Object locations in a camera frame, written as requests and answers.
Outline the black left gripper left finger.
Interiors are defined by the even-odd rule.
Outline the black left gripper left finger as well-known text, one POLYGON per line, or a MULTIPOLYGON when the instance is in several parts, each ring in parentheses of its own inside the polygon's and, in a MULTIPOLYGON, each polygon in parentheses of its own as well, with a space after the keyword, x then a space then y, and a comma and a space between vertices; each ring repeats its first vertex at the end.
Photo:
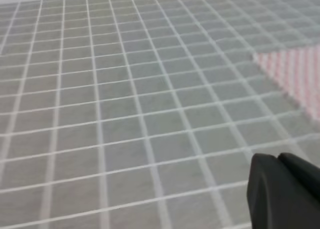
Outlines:
POLYGON ((254 229, 318 229, 320 201, 273 155, 251 159, 247 203, 254 229))

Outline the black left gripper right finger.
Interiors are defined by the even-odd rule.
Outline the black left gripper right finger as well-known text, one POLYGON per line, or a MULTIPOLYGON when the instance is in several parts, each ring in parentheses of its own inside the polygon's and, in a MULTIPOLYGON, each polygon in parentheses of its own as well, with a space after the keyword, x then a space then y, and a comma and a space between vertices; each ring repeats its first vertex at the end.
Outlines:
POLYGON ((320 168, 292 154, 281 153, 277 159, 299 183, 317 200, 320 200, 320 168))

